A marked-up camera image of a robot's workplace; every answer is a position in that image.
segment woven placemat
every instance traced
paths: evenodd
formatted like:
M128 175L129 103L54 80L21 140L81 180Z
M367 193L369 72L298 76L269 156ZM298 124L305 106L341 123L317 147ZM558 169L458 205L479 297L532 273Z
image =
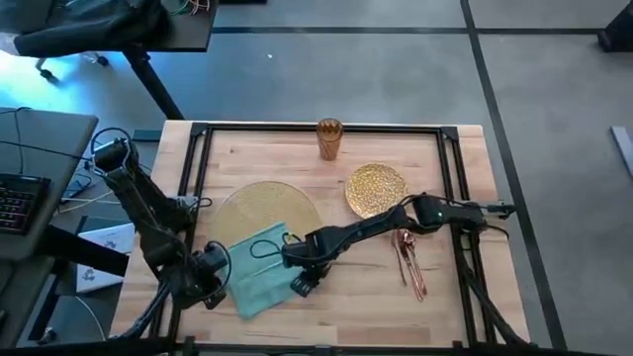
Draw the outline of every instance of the woven placemat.
M253 183L223 202L212 217L208 237L230 247L279 222L302 239L322 227L317 209L299 189L281 182Z

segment white paper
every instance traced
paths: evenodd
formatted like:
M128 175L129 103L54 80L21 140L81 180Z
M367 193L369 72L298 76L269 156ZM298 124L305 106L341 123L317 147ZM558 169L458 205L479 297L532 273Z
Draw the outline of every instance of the white paper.
M121 253L131 253L135 244L135 226L127 223L79 233L79 237ZM122 283L123 277L77 265L77 293L86 293Z

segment black table leg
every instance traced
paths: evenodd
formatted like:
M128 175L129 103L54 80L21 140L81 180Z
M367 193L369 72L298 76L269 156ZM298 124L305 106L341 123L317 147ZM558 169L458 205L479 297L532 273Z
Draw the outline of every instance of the black table leg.
M124 50L123 55L128 59L132 70L167 119L185 120L169 92L167 92L160 78L158 78L158 75L156 75L156 72L149 64L149 54L143 48L133 46Z
M71 232L49 226L39 253L64 261L90 266L100 271L125 276L128 256L85 240Z

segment office chair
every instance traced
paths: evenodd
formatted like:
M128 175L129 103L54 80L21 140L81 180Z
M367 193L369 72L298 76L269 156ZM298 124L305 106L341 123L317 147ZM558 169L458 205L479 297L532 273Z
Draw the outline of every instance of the office chair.
M91 63L98 63L101 66L108 66L110 64L110 61L108 61L108 58L106 58L105 56L99 54L96 51L87 51L87 52L83 52L81 53L81 56L90 61ZM51 80L54 78L54 75L52 75L52 73L50 72L50 70L48 69L43 69L42 66L44 65L44 63L46 62L46 58L39 58L38 62L36 63L36 69L40 72L40 75L45 78L46 80Z

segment wooden table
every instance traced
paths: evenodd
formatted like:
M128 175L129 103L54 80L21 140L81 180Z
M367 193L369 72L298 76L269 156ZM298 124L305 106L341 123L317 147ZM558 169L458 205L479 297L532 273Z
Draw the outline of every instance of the wooden table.
M177 192L191 125L165 124L152 179L167 195ZM459 126L458 132L472 198L495 200L497 189L482 128ZM266 180L291 184L308 195L325 224L346 225L358 219L343 193L347 177L356 168L382 162L403 175L410 193L442 195L437 157L435 138L419 134L347 133L337 160L325 162L318 158L314 133L214 130L203 193L214 205L200 212L194 247L201 248L210 239L206 236L209 221L222 201L247 184ZM194 163L192 172L196 171ZM240 320L230 298L213 311L205 310L202 304L183 311L179 339L193 335L204 343L450 346L466 337L449 235L444 227L417 239L417 256L429 293L422 303L411 288L402 286L388 238L377 236L341 254L327 278L307 298L296 296L252 320ZM481 253L492 300L516 332L527 339L506 238L486 231ZM113 334L132 325L156 286L137 246L130 258ZM479 304L475 298L473 301L481 332L478 336L483 340ZM165 309L161 334L166 334L170 305Z

